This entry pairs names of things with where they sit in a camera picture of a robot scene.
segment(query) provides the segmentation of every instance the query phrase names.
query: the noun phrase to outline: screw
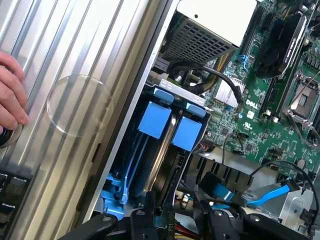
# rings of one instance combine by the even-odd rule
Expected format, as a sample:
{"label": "screw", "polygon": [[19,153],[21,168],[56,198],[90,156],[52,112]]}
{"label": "screw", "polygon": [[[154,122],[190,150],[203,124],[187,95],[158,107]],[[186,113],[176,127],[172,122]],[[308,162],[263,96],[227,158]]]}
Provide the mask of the screw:
{"label": "screw", "polygon": [[136,214],[139,215],[139,216],[145,215],[145,213],[143,211],[137,211]]}
{"label": "screw", "polygon": [[218,210],[215,210],[213,211],[214,215],[217,215],[217,216],[222,216],[223,215],[223,212],[222,211],[218,211]]}
{"label": "screw", "polygon": [[109,217],[109,216],[102,218],[102,221],[104,221],[104,222],[108,222],[110,220],[111,220],[111,217]]}
{"label": "screw", "polygon": [[256,222],[259,222],[259,221],[260,221],[260,218],[258,218],[258,217],[255,216],[255,215],[251,215],[251,216],[250,216],[250,219],[251,219],[252,221],[256,221]]}

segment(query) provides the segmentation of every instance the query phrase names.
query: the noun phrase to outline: finger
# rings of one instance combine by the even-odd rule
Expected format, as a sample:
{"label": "finger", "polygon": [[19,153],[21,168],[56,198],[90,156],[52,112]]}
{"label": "finger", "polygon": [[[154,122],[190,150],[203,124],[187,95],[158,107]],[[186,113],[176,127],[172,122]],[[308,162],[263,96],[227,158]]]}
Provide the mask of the finger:
{"label": "finger", "polygon": [[14,130],[18,127],[18,123],[14,116],[12,116],[2,105],[0,105],[0,124],[1,127],[3,126],[8,130]]}
{"label": "finger", "polygon": [[27,124],[29,118],[19,104],[14,92],[0,81],[0,104],[16,119],[19,124]]}
{"label": "finger", "polygon": [[0,65],[3,65],[7,69],[9,69],[14,75],[17,76],[21,83],[24,81],[24,70],[21,68],[21,66],[13,56],[0,51]]}
{"label": "finger", "polygon": [[0,82],[11,89],[23,109],[27,106],[27,94],[16,75],[4,67],[0,67]]}

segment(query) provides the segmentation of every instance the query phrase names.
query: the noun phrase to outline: motherboard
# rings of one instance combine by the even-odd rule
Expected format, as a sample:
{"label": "motherboard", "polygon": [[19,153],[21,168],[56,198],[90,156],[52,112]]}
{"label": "motherboard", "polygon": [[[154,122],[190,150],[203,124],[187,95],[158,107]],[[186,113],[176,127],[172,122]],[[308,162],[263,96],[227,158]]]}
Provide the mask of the motherboard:
{"label": "motherboard", "polygon": [[[227,151],[258,164],[287,160],[314,177],[320,163],[320,7],[305,2],[264,0],[257,7],[250,23],[255,26],[224,69],[241,89],[243,103],[221,80],[207,91],[211,120],[203,142],[222,147],[237,132],[242,146],[230,138]],[[270,168],[295,176],[277,163]]]}

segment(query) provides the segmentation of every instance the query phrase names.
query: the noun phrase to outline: white label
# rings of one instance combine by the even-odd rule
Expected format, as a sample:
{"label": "white label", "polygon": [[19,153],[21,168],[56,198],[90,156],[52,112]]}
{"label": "white label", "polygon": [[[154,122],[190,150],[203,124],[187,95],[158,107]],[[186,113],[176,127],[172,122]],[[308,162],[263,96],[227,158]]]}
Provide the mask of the white label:
{"label": "white label", "polygon": [[246,129],[248,129],[248,130],[252,130],[251,124],[248,123],[248,122],[245,122],[245,123],[243,124],[243,126],[244,126],[244,128],[246,128]]}
{"label": "white label", "polygon": [[253,107],[254,109],[258,109],[258,104],[254,103],[253,101],[250,101],[249,99],[246,100],[245,104],[249,105],[250,107]]}
{"label": "white label", "polygon": [[253,111],[248,111],[248,114],[246,115],[249,119],[254,119],[255,113]]}

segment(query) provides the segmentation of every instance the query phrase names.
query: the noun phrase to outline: ventilation grille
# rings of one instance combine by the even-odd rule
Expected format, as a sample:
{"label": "ventilation grille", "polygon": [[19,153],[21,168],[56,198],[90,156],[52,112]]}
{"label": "ventilation grille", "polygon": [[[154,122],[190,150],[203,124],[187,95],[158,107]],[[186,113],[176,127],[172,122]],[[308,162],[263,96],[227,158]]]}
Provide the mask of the ventilation grille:
{"label": "ventilation grille", "polygon": [[168,48],[162,56],[171,64],[179,61],[206,63],[236,48],[195,21],[184,17],[168,34]]}

